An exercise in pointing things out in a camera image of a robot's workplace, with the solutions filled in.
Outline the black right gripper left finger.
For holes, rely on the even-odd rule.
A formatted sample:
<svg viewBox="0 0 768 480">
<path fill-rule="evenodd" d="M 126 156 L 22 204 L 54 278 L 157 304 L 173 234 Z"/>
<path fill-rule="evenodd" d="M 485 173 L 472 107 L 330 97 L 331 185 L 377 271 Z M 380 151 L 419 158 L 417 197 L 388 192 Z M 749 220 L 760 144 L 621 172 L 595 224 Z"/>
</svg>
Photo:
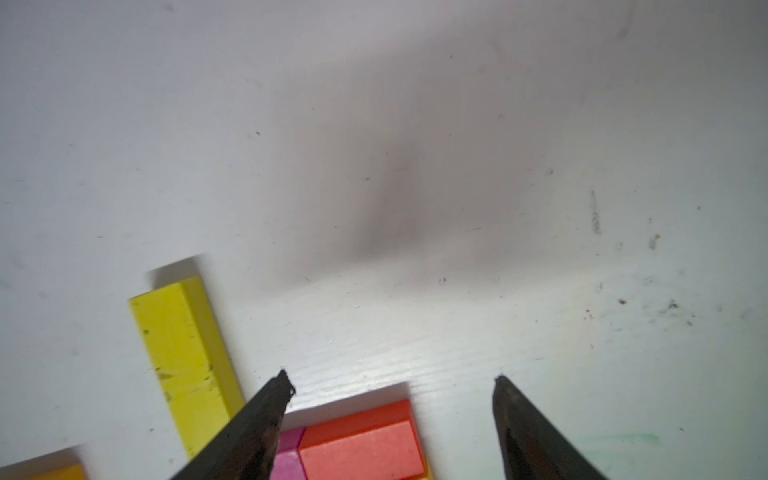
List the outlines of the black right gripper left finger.
<svg viewBox="0 0 768 480">
<path fill-rule="evenodd" d="M 287 372 L 280 371 L 173 480 L 269 480 L 294 395 Z"/>
</svg>

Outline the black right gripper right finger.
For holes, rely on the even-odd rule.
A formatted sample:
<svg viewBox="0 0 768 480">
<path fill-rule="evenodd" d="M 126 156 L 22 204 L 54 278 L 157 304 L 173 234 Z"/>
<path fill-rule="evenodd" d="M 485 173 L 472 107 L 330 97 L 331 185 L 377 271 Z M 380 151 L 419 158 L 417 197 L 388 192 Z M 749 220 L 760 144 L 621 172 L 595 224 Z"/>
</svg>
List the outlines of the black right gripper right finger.
<svg viewBox="0 0 768 480">
<path fill-rule="evenodd" d="M 504 375 L 495 379 L 492 410 L 508 479 L 605 480 Z"/>
</svg>

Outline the magenta block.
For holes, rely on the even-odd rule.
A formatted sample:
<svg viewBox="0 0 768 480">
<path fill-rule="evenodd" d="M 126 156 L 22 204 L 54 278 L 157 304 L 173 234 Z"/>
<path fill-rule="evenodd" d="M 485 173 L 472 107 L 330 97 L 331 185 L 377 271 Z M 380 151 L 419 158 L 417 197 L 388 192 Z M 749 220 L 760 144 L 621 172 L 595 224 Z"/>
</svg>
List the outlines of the magenta block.
<svg viewBox="0 0 768 480">
<path fill-rule="evenodd" d="M 270 480 L 306 480 L 299 447 L 305 428 L 283 431 L 273 462 Z"/>
</svg>

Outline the lime yellow block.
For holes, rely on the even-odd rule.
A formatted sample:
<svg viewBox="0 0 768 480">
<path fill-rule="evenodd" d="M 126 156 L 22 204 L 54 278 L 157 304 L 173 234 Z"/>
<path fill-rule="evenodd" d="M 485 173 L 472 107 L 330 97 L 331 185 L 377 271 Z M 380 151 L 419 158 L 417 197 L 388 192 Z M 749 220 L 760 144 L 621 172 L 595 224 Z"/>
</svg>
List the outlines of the lime yellow block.
<svg viewBox="0 0 768 480">
<path fill-rule="evenodd" d="M 246 403 L 204 283 L 188 278 L 136 296 L 129 305 L 192 459 Z"/>
</svg>

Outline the red block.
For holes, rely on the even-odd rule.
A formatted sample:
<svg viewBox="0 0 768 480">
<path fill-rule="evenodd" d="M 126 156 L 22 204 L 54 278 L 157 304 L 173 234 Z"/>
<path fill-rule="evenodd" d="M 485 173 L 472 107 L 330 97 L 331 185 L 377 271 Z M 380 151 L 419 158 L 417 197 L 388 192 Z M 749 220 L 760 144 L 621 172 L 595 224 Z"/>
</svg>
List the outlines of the red block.
<svg viewBox="0 0 768 480">
<path fill-rule="evenodd" d="M 428 471 L 408 400 L 311 425 L 298 453 L 309 479 L 423 479 Z"/>
</svg>

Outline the small amber block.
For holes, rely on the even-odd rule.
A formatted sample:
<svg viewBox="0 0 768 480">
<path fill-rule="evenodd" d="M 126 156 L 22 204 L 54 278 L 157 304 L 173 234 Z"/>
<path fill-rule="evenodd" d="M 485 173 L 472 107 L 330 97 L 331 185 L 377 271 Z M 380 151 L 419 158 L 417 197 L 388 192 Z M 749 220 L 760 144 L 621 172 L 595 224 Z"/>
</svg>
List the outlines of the small amber block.
<svg viewBox="0 0 768 480">
<path fill-rule="evenodd" d="M 88 480 L 88 477 L 83 466 L 76 463 L 30 476 L 26 480 Z"/>
</svg>

